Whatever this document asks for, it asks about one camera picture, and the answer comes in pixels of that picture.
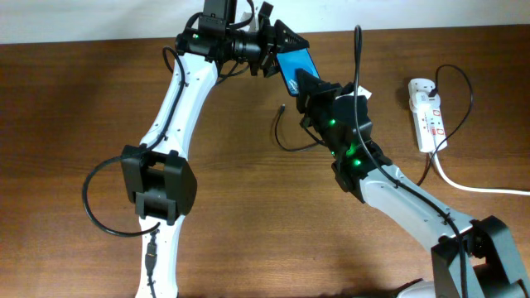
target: smartphone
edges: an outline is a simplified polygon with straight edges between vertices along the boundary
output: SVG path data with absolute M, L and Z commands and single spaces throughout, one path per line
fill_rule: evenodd
M 296 70 L 303 69 L 308 73 L 320 78 L 316 70 L 315 63 L 308 49 L 294 50 L 288 53 L 279 53 L 276 56 L 280 65 L 283 81 L 287 86 L 289 95 L 296 97 L 298 95 L 298 80 L 296 79 Z

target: white power cord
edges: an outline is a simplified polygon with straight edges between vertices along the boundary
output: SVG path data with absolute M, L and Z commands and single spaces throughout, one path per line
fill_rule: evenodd
M 447 183 L 449 183 L 451 186 L 459 190 L 474 191 L 474 192 L 480 192 L 480 193 L 490 193 L 490 194 L 530 195 L 530 191 L 523 191 L 523 190 L 482 189 L 482 188 L 477 188 L 477 187 L 459 185 L 458 183 L 455 183 L 453 180 L 449 179 L 446 173 L 444 173 L 444 171 L 441 169 L 441 164 L 440 164 L 440 161 L 438 160 L 437 154 L 434 155 L 434 165 L 436 166 L 436 169 L 438 170 L 438 173 L 440 174 L 441 178 L 445 180 Z

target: power socket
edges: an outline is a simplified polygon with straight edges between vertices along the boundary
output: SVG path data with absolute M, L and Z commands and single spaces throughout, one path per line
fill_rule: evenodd
M 420 151 L 425 153 L 434 152 L 446 138 L 446 130 L 441 119 L 440 95 L 429 98 L 429 93 L 434 88 L 434 82 L 429 79 L 413 79 L 408 84 L 409 105 L 414 117 L 417 144 Z M 439 150 L 446 147 L 447 142 L 444 142 Z

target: wooden table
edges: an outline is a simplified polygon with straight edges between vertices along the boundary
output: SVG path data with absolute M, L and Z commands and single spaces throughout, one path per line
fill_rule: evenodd
M 353 33 L 305 35 L 323 79 L 353 79 Z M 109 236 L 88 220 L 81 184 L 92 167 L 138 144 L 157 115 L 170 75 L 172 39 L 0 46 L 2 154 L 1 297 L 132 297 L 141 240 Z M 407 83 L 436 67 L 463 68 L 475 87 L 469 121 L 441 153 L 464 185 L 528 188 L 530 26 L 366 31 L 361 84 L 373 97 L 373 139 L 412 180 L 417 150 Z M 469 104 L 463 79 L 441 74 L 446 128 Z M 320 296 L 392 289 L 432 278 L 428 252 L 384 214 L 340 190 L 323 147 L 310 141 L 281 77 L 244 74 L 212 90 L 190 149 L 199 181 L 178 254 L 182 296 Z M 423 187 L 477 219 L 510 228 L 530 268 L 530 199 L 452 188 L 431 173 Z M 139 229 L 121 169 L 96 176 L 90 201 L 101 221 Z

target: white power strip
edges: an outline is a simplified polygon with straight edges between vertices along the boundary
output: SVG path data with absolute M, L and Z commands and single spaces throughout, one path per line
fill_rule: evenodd
M 411 98 L 412 115 L 414 116 L 414 126 L 416 127 L 417 143 L 421 152 L 429 153 L 431 156 L 436 147 L 446 138 L 446 130 L 441 120 L 440 95 L 430 98 L 429 93 L 435 88 L 435 84 L 429 79 L 413 79 L 408 84 L 408 93 Z M 447 147 L 447 142 L 441 144 L 438 151 Z M 451 186 L 459 190 L 474 191 L 480 193 L 495 193 L 506 195 L 530 195 L 526 190 L 503 190 L 503 189 L 483 189 L 459 185 L 447 177 L 441 168 L 438 154 L 433 158 L 434 165 L 441 178 Z
M 413 79 L 408 84 L 409 104 L 416 127 L 417 144 L 421 152 L 434 152 L 446 138 L 446 130 L 441 119 L 440 95 L 429 98 L 434 83 L 429 79 Z M 444 142 L 438 150 L 447 147 Z

